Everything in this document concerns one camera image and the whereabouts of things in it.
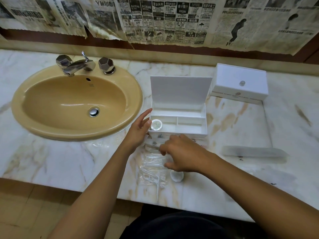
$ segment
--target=closed white box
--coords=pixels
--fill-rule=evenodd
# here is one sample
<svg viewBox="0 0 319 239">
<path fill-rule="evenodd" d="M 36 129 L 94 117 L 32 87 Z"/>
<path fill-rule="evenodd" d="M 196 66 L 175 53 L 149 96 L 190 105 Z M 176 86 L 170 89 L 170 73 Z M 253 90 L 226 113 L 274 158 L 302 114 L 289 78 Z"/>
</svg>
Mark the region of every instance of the closed white box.
<svg viewBox="0 0 319 239">
<path fill-rule="evenodd" d="M 266 71 L 217 64 L 211 94 L 257 104 L 268 96 Z"/>
<path fill-rule="evenodd" d="M 152 138 L 168 139 L 172 134 L 190 138 L 207 136 L 205 100 L 212 77 L 151 76 L 150 119 L 162 121 L 159 131 L 149 130 Z"/>
</svg>

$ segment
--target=sink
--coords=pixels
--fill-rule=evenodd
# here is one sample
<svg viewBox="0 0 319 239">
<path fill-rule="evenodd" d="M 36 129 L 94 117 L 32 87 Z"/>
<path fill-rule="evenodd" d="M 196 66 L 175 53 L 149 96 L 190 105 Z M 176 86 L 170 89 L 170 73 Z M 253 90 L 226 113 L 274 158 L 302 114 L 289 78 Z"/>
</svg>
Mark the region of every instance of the sink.
<svg viewBox="0 0 319 239">
<path fill-rule="evenodd" d="M 110 76 L 98 68 L 65 76 L 57 66 L 26 79 L 14 93 L 14 118 L 31 133 L 63 141 L 113 134 L 138 115 L 143 93 L 137 80 L 116 67 Z"/>
</svg>

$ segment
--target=white marble surface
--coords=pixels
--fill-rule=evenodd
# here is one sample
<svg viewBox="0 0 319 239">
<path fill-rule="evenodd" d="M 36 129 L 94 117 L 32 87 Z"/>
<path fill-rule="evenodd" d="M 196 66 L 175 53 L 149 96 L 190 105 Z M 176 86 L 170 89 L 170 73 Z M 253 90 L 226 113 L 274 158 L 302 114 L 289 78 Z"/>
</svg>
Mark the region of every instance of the white marble surface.
<svg viewBox="0 0 319 239">
<path fill-rule="evenodd" d="M 56 57 L 57 54 L 50 53 L 0 50 L 0 177 L 83 191 L 110 159 L 128 127 L 111 136 L 85 142 L 47 140 L 22 128 L 10 109 L 14 91 L 33 73 L 55 65 Z M 144 94 L 142 111 L 151 106 L 151 75 L 212 76 L 215 69 L 128 60 L 114 60 L 114 63 L 127 69 L 140 83 Z M 265 102 L 265 111 L 269 124 L 262 104 L 213 96 L 207 99 L 208 150 L 219 154 L 223 145 L 270 147 L 273 143 L 292 156 L 287 160 L 223 158 L 319 208 L 316 173 L 319 169 L 316 118 L 319 80 L 277 73 L 268 75 L 270 96 Z M 300 118 L 295 104 L 309 121 Z M 139 148 L 129 158 L 118 198 L 252 221 L 218 186 L 197 173 L 186 173 L 182 183 L 174 183 L 168 177 L 156 201 L 155 185 L 139 183 L 138 171 L 144 153 L 147 153 L 145 149 Z"/>
</svg>

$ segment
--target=sink drain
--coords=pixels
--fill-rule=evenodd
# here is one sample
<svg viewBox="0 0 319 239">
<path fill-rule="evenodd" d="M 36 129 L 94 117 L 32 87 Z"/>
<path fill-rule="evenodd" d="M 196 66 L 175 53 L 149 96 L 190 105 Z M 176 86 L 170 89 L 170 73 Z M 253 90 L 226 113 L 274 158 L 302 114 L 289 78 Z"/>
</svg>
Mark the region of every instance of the sink drain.
<svg viewBox="0 0 319 239">
<path fill-rule="evenodd" d="M 90 117 L 96 117 L 100 113 L 100 110 L 98 108 L 92 108 L 89 110 Z"/>
</svg>

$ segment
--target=open box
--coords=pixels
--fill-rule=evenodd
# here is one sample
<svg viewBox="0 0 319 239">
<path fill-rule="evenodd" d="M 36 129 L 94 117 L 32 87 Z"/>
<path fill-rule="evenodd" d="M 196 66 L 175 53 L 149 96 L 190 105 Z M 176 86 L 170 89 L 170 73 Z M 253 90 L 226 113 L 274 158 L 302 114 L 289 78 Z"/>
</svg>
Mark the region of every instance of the open box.
<svg viewBox="0 0 319 239">
<path fill-rule="evenodd" d="M 190 138 L 207 136 L 205 100 L 212 77 L 151 76 L 150 119 L 163 123 L 159 131 L 149 130 L 152 138 L 185 134 Z"/>
</svg>

